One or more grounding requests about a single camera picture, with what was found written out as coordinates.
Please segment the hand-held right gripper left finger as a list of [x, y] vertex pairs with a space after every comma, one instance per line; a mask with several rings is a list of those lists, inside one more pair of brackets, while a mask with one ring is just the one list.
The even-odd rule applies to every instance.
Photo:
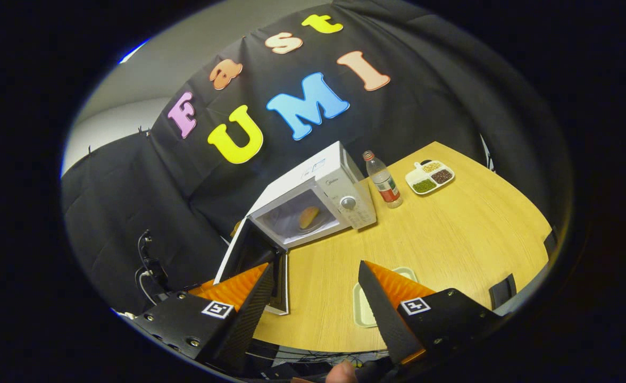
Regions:
[[237, 374], [273, 287], [273, 264], [260, 264], [213, 286], [170, 293], [133, 324], [187, 359]]

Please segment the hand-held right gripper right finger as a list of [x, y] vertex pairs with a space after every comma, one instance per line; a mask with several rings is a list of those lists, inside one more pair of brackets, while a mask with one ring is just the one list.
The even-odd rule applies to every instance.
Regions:
[[357, 281], [391, 361], [400, 366], [448, 359], [503, 319], [458, 289], [437, 292], [368, 260], [359, 264]]

